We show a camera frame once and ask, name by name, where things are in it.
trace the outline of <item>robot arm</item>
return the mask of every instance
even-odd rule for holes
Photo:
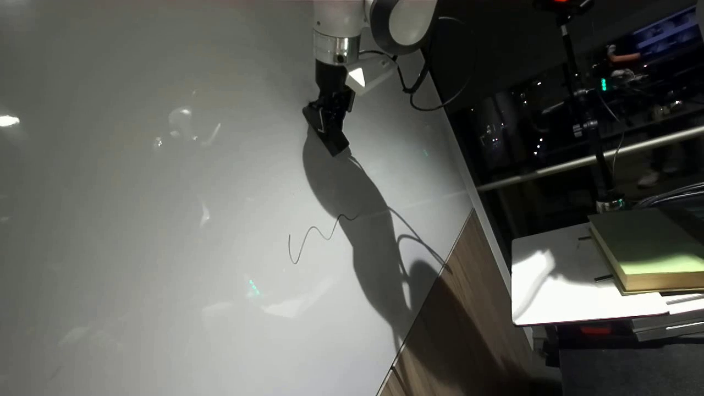
[[[375,41],[390,56],[418,51],[435,17],[439,0],[313,0],[315,79],[319,100],[304,108],[308,126],[334,156],[347,147],[345,112],[355,90],[347,69],[358,60],[360,34],[370,26]]]

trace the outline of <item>white surface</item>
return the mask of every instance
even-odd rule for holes
[[[0,0],[22,118],[0,136],[0,394],[377,392],[432,287],[413,265],[439,270],[381,205],[450,256],[468,178],[393,79],[345,122],[366,174],[305,141],[310,21],[308,2]]]
[[[665,314],[657,293],[620,294],[588,225],[512,243],[512,324],[566,324],[613,316]]]

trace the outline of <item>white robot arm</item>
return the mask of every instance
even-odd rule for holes
[[[373,30],[388,56],[418,51],[429,38],[439,0],[313,0],[315,5],[315,79],[319,100],[304,108],[308,126],[321,136],[331,153],[347,147],[345,112],[355,90],[345,83],[347,67],[358,60],[360,34]]]

